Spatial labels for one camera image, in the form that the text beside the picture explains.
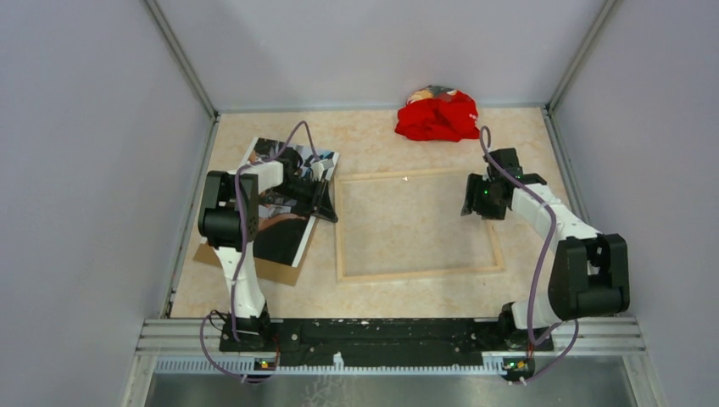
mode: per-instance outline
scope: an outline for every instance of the crumpled fabric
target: crumpled fabric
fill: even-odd
[[[394,131],[418,142],[479,138],[474,99],[447,87],[428,86],[413,93],[397,118]]]

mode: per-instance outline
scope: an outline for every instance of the empty picture frame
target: empty picture frame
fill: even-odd
[[[378,282],[503,271],[492,222],[460,216],[470,173],[435,169],[339,176],[337,279]]]

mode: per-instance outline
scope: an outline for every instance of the aluminum frame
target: aluminum frame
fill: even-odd
[[[187,218],[181,235],[180,247],[173,265],[173,276],[168,289],[168,295],[164,301],[164,307],[161,315],[164,319],[147,320],[142,329],[142,333],[138,339],[138,344],[131,366],[131,372],[126,384],[125,394],[122,405],[127,407],[144,406],[148,397],[152,377],[158,366],[158,372],[166,369],[168,364],[178,360],[189,360],[188,358],[197,358],[202,355],[199,347],[199,319],[167,319],[170,315],[171,305],[174,299],[174,293],[179,282],[181,267],[185,255],[187,254],[187,241],[190,236],[194,224],[195,211],[197,201],[199,200],[200,189],[202,186],[202,175],[206,171],[209,164],[209,156],[212,152],[215,136],[220,122],[220,113],[215,109],[209,95],[204,90],[202,82],[199,80],[189,58],[183,51],[181,44],[178,42],[170,23],[162,13],[162,9],[156,0],[142,0],[153,22],[159,29],[163,40],[165,41],[170,54],[178,65],[181,73],[187,80],[187,84],[191,87],[198,101],[202,104],[205,113],[213,119],[207,144],[205,145],[202,164],[200,165],[198,176],[194,180],[194,194],[192,200],[188,204]],[[555,125],[554,112],[561,104],[566,90],[571,86],[577,72],[581,69],[584,61],[588,58],[594,45],[596,44],[602,30],[605,28],[607,21],[616,11],[621,0],[606,0],[597,19],[588,31],[581,47],[578,49],[575,58],[571,61],[567,71],[563,75],[560,84],[557,86],[552,98],[546,106],[543,107],[543,117],[552,148],[555,152],[557,163],[560,167],[562,180],[565,183],[567,194],[569,195],[570,205],[576,212],[577,216],[585,221],[589,221],[588,212],[583,205],[581,193],[579,191],[577,180],[571,169],[571,161],[566,154],[566,149],[561,138],[559,129]],[[483,321],[492,321],[492,319],[482,319]],[[254,356],[274,357],[273,354],[223,354],[218,350],[220,333],[214,329],[206,331],[207,344],[209,352],[220,360],[237,359],[237,358],[253,358]],[[573,326],[567,325],[558,328],[552,335],[555,340],[555,351],[537,352],[537,356],[557,355],[568,344],[573,333]],[[660,390],[659,381],[651,367],[651,362],[647,354],[644,340],[641,337],[638,323],[631,316],[608,317],[608,318],[585,318],[580,321],[580,340],[577,346],[571,352],[572,355],[580,357],[596,357],[608,355],[620,355],[624,360],[625,368],[629,382],[634,393],[635,400],[639,407],[666,405],[663,394]],[[492,363],[497,358],[522,356],[523,352],[486,352],[483,354]],[[180,371],[186,373],[204,372],[211,374],[206,370],[206,365],[188,363],[183,366]],[[345,371],[343,366],[334,366],[334,374],[357,374],[359,371]],[[401,374],[437,374],[439,371],[403,371]],[[310,372],[310,374],[318,374],[319,371]],[[365,371],[368,374],[382,374],[381,371]],[[452,371],[452,374],[497,374],[497,371],[491,369],[484,371],[482,369],[466,369],[464,371]],[[283,374],[308,374],[302,370],[287,370]]]

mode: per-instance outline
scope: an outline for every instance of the cardboard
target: cardboard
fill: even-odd
[[[312,235],[315,233],[315,225],[312,225],[312,229],[309,232],[309,239],[312,239]],[[299,273],[302,270],[304,264],[304,258],[307,257],[307,250],[304,250],[302,259],[299,261],[297,267],[290,265],[283,265],[275,263],[273,261],[264,259],[254,259],[254,267],[257,271],[257,277],[271,282],[279,282],[280,284],[286,284],[294,287],[299,279]],[[200,243],[198,250],[192,257],[192,261],[203,263],[205,265],[213,265],[218,269],[222,269],[220,265],[220,259],[217,258],[215,251],[207,244],[207,240],[203,238],[203,242]]]

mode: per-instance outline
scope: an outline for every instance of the red cloth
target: red cloth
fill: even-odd
[[[418,100],[397,112],[399,123],[394,129],[410,140],[478,139],[477,106],[466,94],[457,91],[448,101],[440,98]]]

